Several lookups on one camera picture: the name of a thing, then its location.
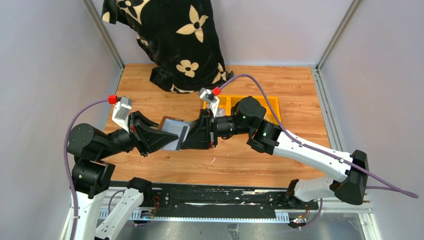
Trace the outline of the brown leather card holder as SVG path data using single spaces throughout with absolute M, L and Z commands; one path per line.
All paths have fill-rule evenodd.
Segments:
M 191 123 L 179 118 L 164 116 L 159 124 L 159 130 L 175 134 L 178 139 L 165 145 L 162 150 L 164 151 L 180 151 L 183 142 L 186 140 L 191 128 Z

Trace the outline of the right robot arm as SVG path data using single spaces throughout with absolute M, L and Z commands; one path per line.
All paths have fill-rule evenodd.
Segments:
M 202 109 L 180 148 L 208 150 L 217 146 L 218 138 L 247 134 L 246 143 L 256 152 L 290 158 L 326 174 L 311 180 L 292 180 L 285 194 L 290 208 L 332 197 L 351 205 L 363 203 L 368 181 L 363 170 L 369 168 L 365 152 L 342 152 L 305 140 L 265 120 L 265 114 L 266 108 L 252 96 L 240 100 L 232 115 L 214 117 L 210 109 Z

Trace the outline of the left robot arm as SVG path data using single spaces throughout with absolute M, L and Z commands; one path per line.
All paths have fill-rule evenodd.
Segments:
M 128 115 L 126 125 L 127 129 L 121 128 L 108 134 L 88 123 L 78 124 L 70 131 L 66 152 L 75 160 L 71 179 L 77 202 L 73 202 L 71 207 L 78 212 L 74 224 L 76 240 L 114 240 L 137 207 L 146 207 L 155 201 L 153 184 L 134 177 L 127 183 L 115 208 L 98 224 L 101 206 L 115 170 L 114 164 L 104 160 L 133 149 L 146 157 L 179 139 L 174 133 L 159 130 L 157 123 L 139 111 Z

